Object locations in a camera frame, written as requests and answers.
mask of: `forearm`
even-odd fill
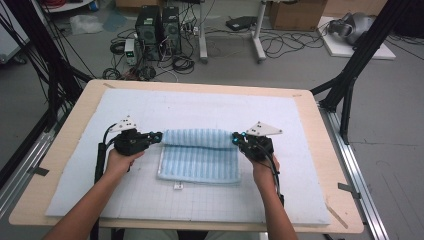
[[[297,235],[293,229],[290,219],[288,218],[275,190],[260,189],[260,193],[265,207],[265,218],[269,239],[297,239]]]
[[[118,184],[119,178],[104,175],[44,239],[87,239]]]

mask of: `computer tower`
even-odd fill
[[[178,7],[165,7],[162,11],[164,37],[173,54],[181,54],[180,19]]]
[[[160,44],[164,37],[159,6],[141,6],[135,23],[135,30],[140,43],[141,54],[146,55],[147,60],[161,60]]]

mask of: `folded towel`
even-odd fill
[[[231,133],[218,129],[166,130],[158,177],[165,180],[234,184],[240,181],[238,149]]]
[[[232,133],[221,129],[175,129],[163,132],[162,142],[168,145],[235,148]]]

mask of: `hand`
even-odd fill
[[[134,160],[143,156],[143,152],[136,153],[131,156],[124,156],[118,153],[116,149],[109,151],[106,171],[104,175],[112,175],[121,178],[134,163]]]
[[[280,163],[278,159],[272,155],[272,161],[274,161],[277,172],[280,170]],[[275,191],[274,176],[272,174],[272,166],[268,160],[265,161],[254,161],[250,160],[253,165],[253,179],[258,186],[259,191],[270,190]]]

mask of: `cardboard box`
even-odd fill
[[[328,0],[324,16],[342,18],[346,13],[363,12],[377,16],[387,0]]]
[[[300,0],[294,4],[273,3],[270,22],[273,29],[315,31],[327,0]]]
[[[116,0],[118,8],[136,8],[139,9],[143,5],[159,5],[163,6],[163,0]]]

